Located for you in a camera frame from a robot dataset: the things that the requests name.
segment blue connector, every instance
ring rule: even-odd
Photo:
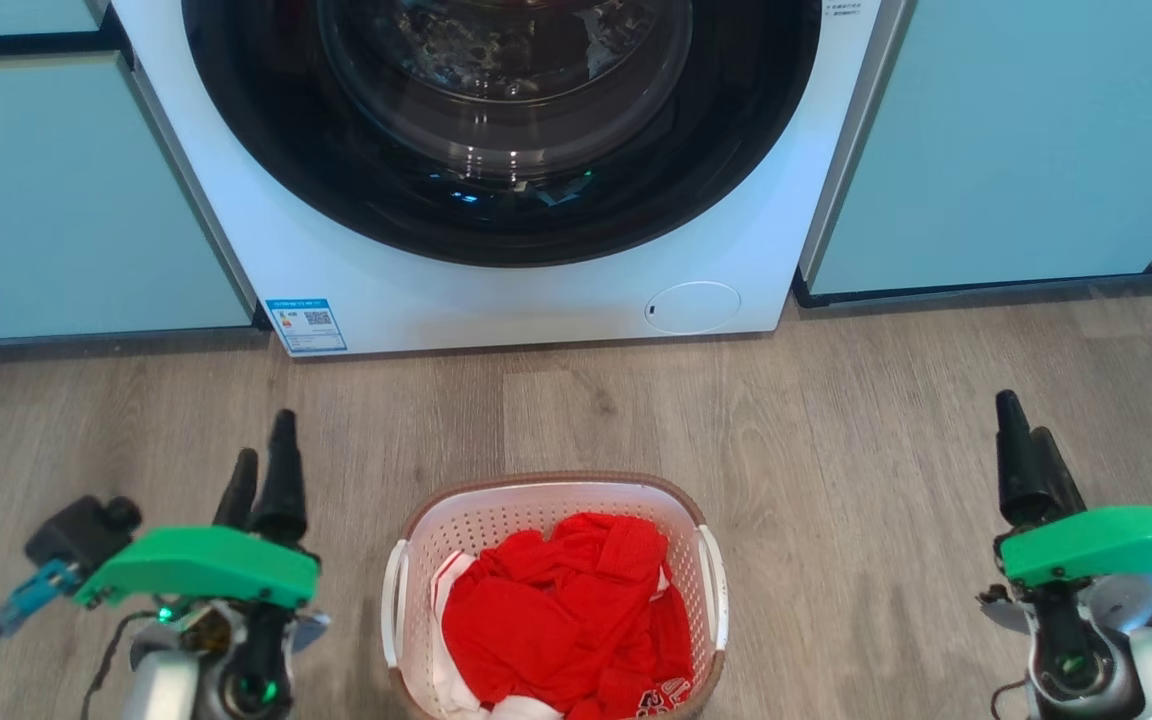
[[[73,594],[79,585],[81,579],[68,564],[60,560],[47,562],[0,605],[0,635],[12,637],[29,616],[44,609],[47,602],[56,600],[61,594]]]

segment pile of laundry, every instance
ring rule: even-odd
[[[623,720],[691,692],[691,634],[668,539],[583,511],[548,540],[454,553],[433,582],[435,699],[453,720]]]

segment door glass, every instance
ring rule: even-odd
[[[320,0],[329,65],[396,138],[465,177],[605,156],[662,107],[689,0]]]

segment plastic basket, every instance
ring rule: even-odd
[[[434,570],[452,552],[479,553],[518,530],[547,533],[576,511],[652,520],[669,538],[673,584],[691,626],[695,683],[689,700],[662,719],[696,717],[722,675],[727,647],[727,577],[718,543],[696,502],[670,483],[638,473],[530,473],[453,488],[407,521],[385,566],[380,638],[393,691],[408,714],[438,719],[430,676]]]

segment white washing machine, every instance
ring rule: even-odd
[[[114,0],[293,356],[776,327],[878,0]]]

